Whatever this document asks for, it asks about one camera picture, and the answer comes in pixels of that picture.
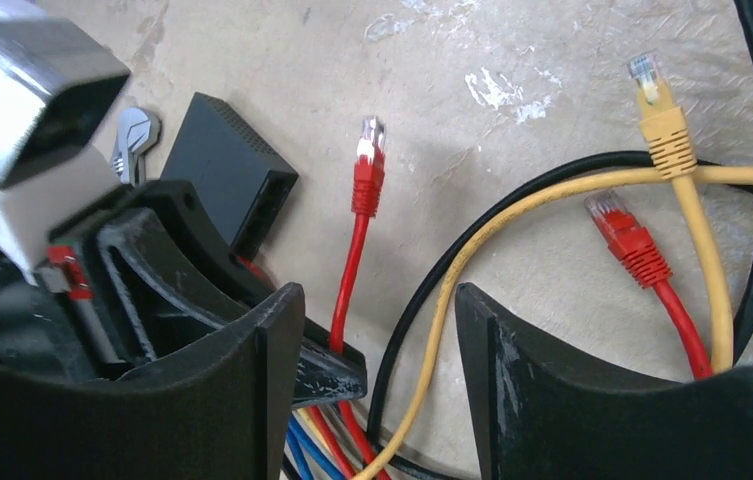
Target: scratched surface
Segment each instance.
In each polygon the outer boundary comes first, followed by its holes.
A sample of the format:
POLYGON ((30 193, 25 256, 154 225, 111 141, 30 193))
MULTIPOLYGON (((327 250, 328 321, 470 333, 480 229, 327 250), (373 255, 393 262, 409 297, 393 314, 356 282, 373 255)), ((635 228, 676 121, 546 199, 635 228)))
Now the scratched surface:
MULTIPOLYGON (((643 148, 624 62, 655 50, 698 153, 753 164, 753 72, 730 0, 43 0, 135 76, 120 106, 157 109, 157 174, 194 91, 226 99, 302 178, 262 250, 278 281, 305 286, 328 324, 352 230, 351 166, 363 115, 388 124, 388 175, 348 321, 371 381, 424 273, 482 211, 573 158, 643 148)), ((113 119, 97 139, 113 145, 113 119)), ((752 256, 753 198, 702 190, 735 302, 752 256)), ((708 338, 708 307, 668 188, 622 195, 651 228, 708 338)), ((527 215, 471 262, 473 280, 518 315, 589 353, 665 378, 690 377, 658 301, 606 252, 573 199, 527 215)), ((411 398, 433 302, 409 337, 385 428, 411 398)), ((448 322, 408 452, 477 475, 455 328, 448 322)), ((753 342, 745 357, 753 363, 753 342)))

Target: clear plastic connector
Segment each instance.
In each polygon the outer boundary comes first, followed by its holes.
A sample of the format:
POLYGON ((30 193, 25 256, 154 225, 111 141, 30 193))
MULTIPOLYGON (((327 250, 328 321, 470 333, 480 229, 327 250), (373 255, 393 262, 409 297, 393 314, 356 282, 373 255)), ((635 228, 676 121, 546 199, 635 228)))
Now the clear plastic connector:
POLYGON ((652 53, 642 53, 627 63, 629 75, 638 84, 650 105, 659 100, 659 85, 664 83, 659 64, 652 53))
POLYGON ((623 199, 614 190, 603 190, 589 195, 585 198, 585 209, 594 220, 605 218, 612 212, 629 213, 623 199))
POLYGON ((375 115, 366 117, 361 123, 361 139, 358 141, 357 155, 366 156, 370 163, 376 157, 385 155, 385 124, 375 115))

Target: gray surface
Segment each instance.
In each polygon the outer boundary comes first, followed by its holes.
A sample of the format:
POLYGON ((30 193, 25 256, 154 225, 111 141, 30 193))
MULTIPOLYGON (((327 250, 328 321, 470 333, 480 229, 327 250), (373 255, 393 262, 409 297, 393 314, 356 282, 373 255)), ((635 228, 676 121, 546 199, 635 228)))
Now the gray surface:
MULTIPOLYGON (((644 148, 624 63, 654 49, 689 111, 700 155, 753 164, 753 72, 731 0, 44 0, 125 61, 121 105, 160 109, 155 176, 194 91, 225 99, 301 174, 261 263, 305 285, 328 324, 352 231, 361 118, 389 130, 379 215, 352 299, 349 341, 379 355, 440 253, 515 186, 565 161, 644 148)), ((113 126, 97 140, 107 152, 113 126)), ((702 190, 735 303, 752 255, 753 198, 702 190)), ((666 186, 622 196, 664 248, 708 339, 702 276, 666 186)), ((688 379, 659 302, 606 252, 581 199, 528 215, 492 240, 463 279, 546 331, 606 360, 688 379)), ((386 428, 411 398, 432 311, 413 329, 386 428)), ((429 399, 409 438, 430 463, 478 475, 452 320, 429 399)), ((753 342, 746 362, 753 363, 753 342)))

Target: red ethernet cable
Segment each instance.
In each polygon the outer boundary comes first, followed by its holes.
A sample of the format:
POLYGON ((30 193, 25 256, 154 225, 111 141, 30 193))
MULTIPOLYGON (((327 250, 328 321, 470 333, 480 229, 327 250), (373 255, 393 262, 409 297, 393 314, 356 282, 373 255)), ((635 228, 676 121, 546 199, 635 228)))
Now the red ethernet cable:
MULTIPOLYGON (((335 311, 332 315, 332 329, 329 332, 329 348, 341 353, 344 349, 344 326, 349 310, 350 297, 358 274, 358 265, 361 262, 361 253, 364 250, 364 239, 367 236, 367 227, 370 219, 376 216, 379 207, 379 197, 382 193, 382 182, 385 179, 385 126, 376 117, 368 117, 364 120, 361 130, 361 139, 358 142, 355 171, 353 174, 352 211, 355 213, 355 228, 353 229, 347 264, 341 277, 341 286, 338 291, 338 300, 335 303, 335 311)), ((341 418, 349 430, 353 441, 358 447, 366 464, 376 458, 376 454, 370 447, 364 431, 358 425, 352 406, 349 402, 340 402, 341 418)), ((343 451, 338 446, 337 439, 331 435, 326 425, 326 420, 317 407, 310 407, 309 414, 329 444, 335 460, 341 465, 349 465, 349 460, 343 456, 343 451)), ((381 470, 377 475, 379 480, 391 480, 388 474, 381 470)))
POLYGON ((697 328, 668 279, 672 273, 646 228, 612 190, 585 199, 585 208, 603 234, 609 250, 641 288, 653 288, 679 332, 694 378, 712 375, 712 367, 697 328))

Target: yellow connector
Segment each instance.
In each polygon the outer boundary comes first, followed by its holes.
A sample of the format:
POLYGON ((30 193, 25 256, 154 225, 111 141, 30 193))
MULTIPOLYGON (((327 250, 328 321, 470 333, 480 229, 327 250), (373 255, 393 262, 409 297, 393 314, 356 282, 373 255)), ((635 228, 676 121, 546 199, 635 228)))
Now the yellow connector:
POLYGON ((691 176, 697 168, 697 158, 688 122, 682 108, 674 103, 670 87, 652 55, 639 55, 628 66, 638 85, 636 101, 641 110, 641 133, 656 170, 673 186, 703 269, 712 310, 712 369, 719 373, 732 367, 732 306, 717 243, 691 176))

